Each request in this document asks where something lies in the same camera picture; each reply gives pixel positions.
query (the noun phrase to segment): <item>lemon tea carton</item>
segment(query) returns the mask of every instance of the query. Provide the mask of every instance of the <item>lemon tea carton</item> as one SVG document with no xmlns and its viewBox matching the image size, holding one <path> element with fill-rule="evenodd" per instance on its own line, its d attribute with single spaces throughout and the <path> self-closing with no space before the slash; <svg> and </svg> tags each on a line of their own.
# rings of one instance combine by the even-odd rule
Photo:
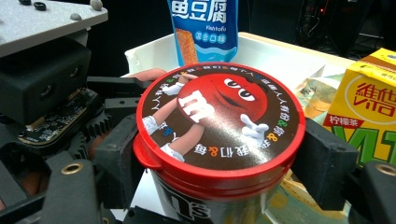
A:
<svg viewBox="0 0 396 224">
<path fill-rule="evenodd" d="M 346 70 L 323 126 L 360 151 L 357 163 L 396 165 L 396 52 L 379 49 Z"/>
</svg>

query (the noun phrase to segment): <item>dark background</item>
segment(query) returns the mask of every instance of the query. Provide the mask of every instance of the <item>dark background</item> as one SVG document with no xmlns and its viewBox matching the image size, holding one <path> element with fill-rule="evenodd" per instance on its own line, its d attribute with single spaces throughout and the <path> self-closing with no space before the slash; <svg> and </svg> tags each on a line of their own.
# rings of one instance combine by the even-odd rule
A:
<svg viewBox="0 0 396 224">
<path fill-rule="evenodd" d="M 89 0 L 58 0 L 89 4 Z M 89 31 L 92 51 L 89 76 L 119 77 L 128 73 L 124 52 L 173 33 L 167 0 L 102 0 L 108 21 Z M 239 31 L 248 31 L 249 2 L 239 0 Z"/>
<path fill-rule="evenodd" d="M 108 21 L 89 31 L 89 76 L 127 74 L 126 50 L 173 33 L 167 0 L 102 2 Z M 328 6 L 325 15 L 318 12 L 324 6 Z M 396 50 L 394 15 L 396 0 L 239 0 L 238 29 L 358 60 L 383 46 Z"/>
</svg>

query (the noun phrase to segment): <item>white glove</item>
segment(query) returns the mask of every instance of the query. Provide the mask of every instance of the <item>white glove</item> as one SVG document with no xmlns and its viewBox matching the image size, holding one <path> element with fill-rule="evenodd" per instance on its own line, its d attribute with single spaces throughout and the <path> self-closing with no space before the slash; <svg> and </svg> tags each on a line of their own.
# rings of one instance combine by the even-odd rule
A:
<svg viewBox="0 0 396 224">
<path fill-rule="evenodd" d="M 245 136 L 244 139 L 247 140 L 249 145 L 253 144 L 255 147 L 260 147 L 264 141 L 265 132 L 269 129 L 268 125 L 264 123 L 257 125 L 246 114 L 241 115 L 241 121 L 246 124 L 242 128 L 242 135 Z"/>
<path fill-rule="evenodd" d="M 155 121 L 155 118 L 152 116 L 147 116 L 143 118 L 143 124 L 145 125 L 145 128 L 148 131 L 148 134 L 150 135 L 160 128 L 157 125 L 157 121 Z"/>
<path fill-rule="evenodd" d="M 183 83 L 177 82 L 175 85 L 170 87 L 163 87 L 163 92 L 167 95 L 176 95 L 180 92 L 181 88 L 184 86 Z"/>
</svg>

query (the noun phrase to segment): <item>m&m's container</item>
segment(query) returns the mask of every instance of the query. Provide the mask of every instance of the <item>m&m's container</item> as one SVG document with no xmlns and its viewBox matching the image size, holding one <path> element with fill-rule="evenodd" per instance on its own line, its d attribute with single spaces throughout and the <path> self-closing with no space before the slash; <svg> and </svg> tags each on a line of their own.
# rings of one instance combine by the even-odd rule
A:
<svg viewBox="0 0 396 224">
<path fill-rule="evenodd" d="M 291 167 L 304 112 L 274 77 L 196 63 L 155 80 L 136 111 L 134 153 L 165 214 L 186 223 L 255 223 Z"/>
</svg>

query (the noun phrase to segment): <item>tofu package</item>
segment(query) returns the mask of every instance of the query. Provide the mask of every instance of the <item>tofu package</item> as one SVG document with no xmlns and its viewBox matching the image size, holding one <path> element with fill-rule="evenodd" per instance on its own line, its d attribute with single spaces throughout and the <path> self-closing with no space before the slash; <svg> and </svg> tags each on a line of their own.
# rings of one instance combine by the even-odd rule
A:
<svg viewBox="0 0 396 224">
<path fill-rule="evenodd" d="M 180 66 L 229 62 L 238 49 L 238 0 L 168 0 Z"/>
</svg>

